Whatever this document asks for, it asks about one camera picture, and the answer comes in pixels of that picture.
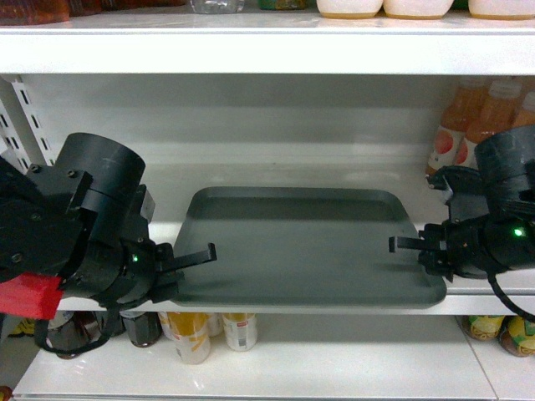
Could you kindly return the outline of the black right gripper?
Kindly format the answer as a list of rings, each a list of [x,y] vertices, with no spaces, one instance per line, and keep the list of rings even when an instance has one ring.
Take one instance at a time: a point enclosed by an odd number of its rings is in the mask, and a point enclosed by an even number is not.
[[[507,267],[484,246],[483,231],[489,209],[477,170],[463,166],[446,166],[427,177],[435,189],[446,193],[448,219],[440,225],[427,224],[420,238],[392,236],[389,252],[401,249],[421,251],[418,262],[425,271],[453,282],[454,276],[485,279],[501,274]],[[434,247],[427,250],[429,243]]]

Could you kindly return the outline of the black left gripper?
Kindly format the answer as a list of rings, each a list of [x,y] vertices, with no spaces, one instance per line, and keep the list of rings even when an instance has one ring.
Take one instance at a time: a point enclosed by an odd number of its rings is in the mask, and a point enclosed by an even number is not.
[[[88,298],[101,307],[129,309],[151,300],[172,301],[182,270],[217,260],[214,243],[174,258],[171,244],[149,237],[143,207],[154,201],[145,185],[132,187],[125,202],[94,190],[79,209],[84,232],[62,270],[66,297]]]

